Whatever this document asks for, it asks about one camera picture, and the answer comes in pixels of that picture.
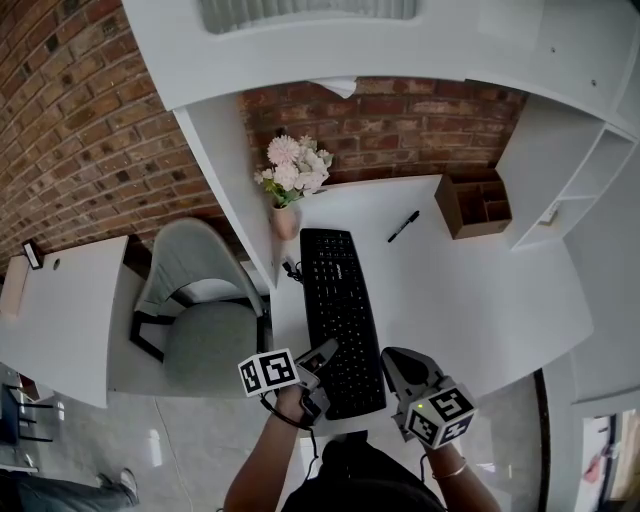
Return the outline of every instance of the chair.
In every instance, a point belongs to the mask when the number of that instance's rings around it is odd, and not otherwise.
[[[185,300],[180,290],[203,279],[227,281],[248,301],[192,304]],[[169,298],[187,308],[176,318],[160,315]],[[164,353],[142,338],[143,323],[170,325]],[[160,230],[130,339],[164,364],[172,387],[185,396],[244,396],[237,365],[269,350],[268,327],[264,302],[218,233],[191,218]]]
[[[2,385],[2,391],[0,393],[0,400],[2,400],[2,418],[0,418],[0,445],[17,447],[20,444],[20,440],[38,441],[41,443],[51,443],[53,439],[44,439],[41,437],[23,436],[20,432],[20,424],[27,423],[33,425],[36,422],[28,418],[20,417],[20,408],[26,407],[29,409],[53,409],[52,405],[42,404],[21,404],[16,400],[12,391],[20,391],[20,388],[15,386]]]

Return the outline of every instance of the white table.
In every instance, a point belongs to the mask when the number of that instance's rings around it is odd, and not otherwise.
[[[480,397],[544,366],[593,331],[580,280],[562,240],[511,251],[502,235],[451,239],[433,194],[439,176],[330,187],[298,203],[303,227],[344,229],[355,242],[380,349],[434,358]],[[420,216],[391,243],[413,213]],[[282,256],[298,262],[296,238]],[[309,349],[302,286],[280,269],[271,295],[275,347]],[[390,421],[387,409],[318,425],[318,435]]]
[[[55,391],[106,407],[112,323],[128,337],[142,283],[122,264],[127,241],[123,236],[48,254],[43,268],[30,269],[17,319],[0,317],[0,361]]]

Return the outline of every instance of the forearm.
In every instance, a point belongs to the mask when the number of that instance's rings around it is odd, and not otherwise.
[[[427,457],[450,512],[500,512],[495,498],[469,467],[456,476],[442,478],[465,463],[453,445],[427,449]]]
[[[281,393],[276,409],[300,421],[299,390]],[[236,475],[224,502],[225,512],[273,512],[278,506],[298,429],[270,416],[251,455]]]

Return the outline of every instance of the chair backrest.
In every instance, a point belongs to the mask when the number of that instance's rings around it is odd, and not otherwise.
[[[2,419],[0,419],[0,444],[16,446],[20,440],[20,404],[6,385],[0,393]]]
[[[157,316],[171,295],[203,279],[221,279],[245,293],[257,316],[264,305],[251,279],[222,237],[198,219],[180,219],[164,226],[153,244],[151,272],[136,311]]]

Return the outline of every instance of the brick wall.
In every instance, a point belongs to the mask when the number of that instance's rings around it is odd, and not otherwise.
[[[119,0],[0,0],[0,274],[21,242],[53,251],[182,216],[241,252]]]
[[[276,130],[309,135],[335,153],[327,183],[495,167],[526,97],[471,82],[359,78],[341,99],[308,82],[240,97],[258,167]]]

